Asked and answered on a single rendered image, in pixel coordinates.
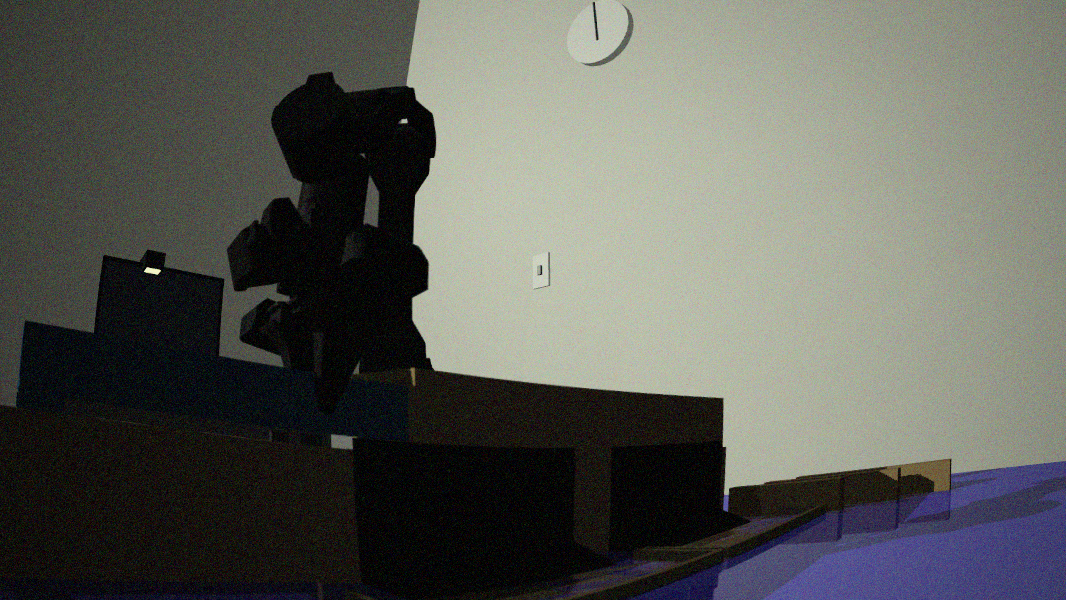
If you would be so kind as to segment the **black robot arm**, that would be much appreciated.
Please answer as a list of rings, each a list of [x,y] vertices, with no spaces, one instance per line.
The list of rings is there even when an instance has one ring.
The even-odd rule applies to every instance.
[[[292,177],[302,182],[298,207],[333,197],[354,202],[365,214],[371,177],[379,191],[378,228],[413,243],[415,195],[436,152],[433,115],[416,101],[414,91],[344,93],[333,72],[320,72],[308,75],[306,84],[282,98],[271,124]],[[408,123],[398,123],[402,119]],[[258,221],[227,248],[236,292],[281,282],[303,258],[304,269],[324,267],[325,245],[313,207],[301,217],[289,197],[275,198]],[[378,310],[387,318],[365,350],[359,373],[434,370],[413,321],[413,298],[395,301],[388,279],[375,283],[383,286]]]

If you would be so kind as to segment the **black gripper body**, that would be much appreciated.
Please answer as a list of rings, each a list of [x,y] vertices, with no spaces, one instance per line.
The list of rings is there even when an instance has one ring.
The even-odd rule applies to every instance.
[[[300,216],[309,208],[324,240],[325,265],[321,270],[304,269],[303,263],[291,272],[276,289],[285,287],[290,301],[266,298],[242,317],[240,341],[280,355],[275,345],[260,333],[271,320],[298,330],[312,333],[298,301],[318,288],[332,290],[378,309],[379,279],[390,280],[389,293],[404,303],[429,290],[429,260],[422,249],[407,240],[389,234],[368,223],[354,202],[340,198],[314,198],[298,207]]]

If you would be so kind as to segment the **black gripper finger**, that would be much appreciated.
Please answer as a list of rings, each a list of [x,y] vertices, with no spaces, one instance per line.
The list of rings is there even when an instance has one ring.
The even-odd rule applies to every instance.
[[[282,358],[282,367],[314,372],[313,334],[271,320],[260,333],[272,342]]]
[[[332,415],[387,313],[325,288],[298,302],[313,330],[318,411]]]

